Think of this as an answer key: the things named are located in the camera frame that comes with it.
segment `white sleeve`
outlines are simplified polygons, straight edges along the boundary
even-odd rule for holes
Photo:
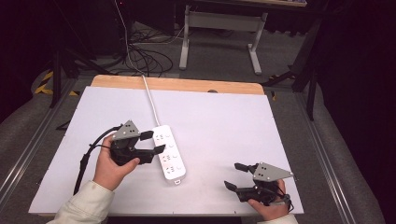
[[[101,223],[107,217],[113,199],[113,191],[90,181],[61,207],[49,224]]]
[[[271,221],[258,222],[257,224],[298,224],[296,217],[293,214],[288,214]]]

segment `hand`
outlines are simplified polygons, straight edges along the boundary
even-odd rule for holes
[[[286,193],[286,188],[285,188],[285,182],[280,179],[277,180],[277,184],[279,185],[279,188]],[[274,220],[283,216],[286,216],[289,213],[289,208],[288,205],[281,204],[281,205],[272,205],[272,206],[265,206],[262,203],[257,202],[256,200],[249,199],[248,204],[252,206],[260,215],[262,215],[262,218],[264,218],[264,221],[270,221]]]
[[[103,140],[103,147],[98,156],[96,163],[95,175],[93,182],[100,186],[113,191],[121,183],[122,179],[136,168],[140,160],[135,158],[122,166],[118,166],[112,159],[110,154],[112,135]]]

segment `table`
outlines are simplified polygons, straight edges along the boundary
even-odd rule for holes
[[[232,4],[237,1],[210,1],[215,4],[221,4],[228,2]],[[306,3],[289,2],[282,0],[244,0],[239,1],[242,3],[254,3],[263,4],[270,6],[282,6],[282,7],[305,7]],[[259,60],[257,58],[256,49],[259,45],[260,38],[262,36],[262,30],[264,28],[267,13],[263,12],[261,17],[250,17],[250,16],[237,16],[237,15],[224,15],[218,13],[207,13],[207,12],[195,12],[190,11],[191,6],[186,5],[185,18],[184,18],[184,37],[183,45],[181,48],[180,64],[179,68],[185,70],[187,68],[187,59],[189,55],[189,30],[190,27],[201,27],[201,28],[212,28],[212,29],[225,29],[225,30],[236,30],[246,32],[256,32],[253,40],[253,44],[247,45],[247,50],[252,62],[254,72],[256,75],[262,73]]]
[[[30,213],[54,215],[72,196],[82,154],[93,138],[111,125],[132,119],[140,131],[156,126],[142,83],[142,77],[97,76],[93,80],[81,96]],[[233,164],[254,164],[260,162],[258,158],[290,171],[262,86],[154,77],[148,77],[147,83],[160,121],[172,128],[187,174],[180,185],[170,186],[164,181],[159,161],[154,158],[151,164],[139,166],[124,178],[116,190],[109,215],[257,215],[248,204],[240,203],[223,181],[240,188],[252,187],[252,176],[238,172]],[[213,90],[219,93],[202,92]],[[136,147],[153,147],[150,141],[139,143]],[[95,150],[91,158],[96,158],[98,151]],[[94,166],[92,159],[82,183],[92,178]],[[294,213],[303,213],[293,179],[287,178],[285,183],[295,206]]]

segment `shirt cuff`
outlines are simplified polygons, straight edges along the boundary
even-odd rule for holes
[[[69,202],[88,216],[106,218],[113,199],[113,191],[89,181]]]
[[[286,216],[270,220],[270,221],[263,221],[258,222],[257,224],[297,224],[297,219],[293,214],[288,214]]]

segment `power strip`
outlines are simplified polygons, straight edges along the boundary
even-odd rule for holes
[[[179,185],[186,175],[186,167],[181,159],[180,153],[171,128],[168,125],[155,127],[153,139],[155,146],[166,145],[163,153],[158,154],[163,174],[168,182]]]

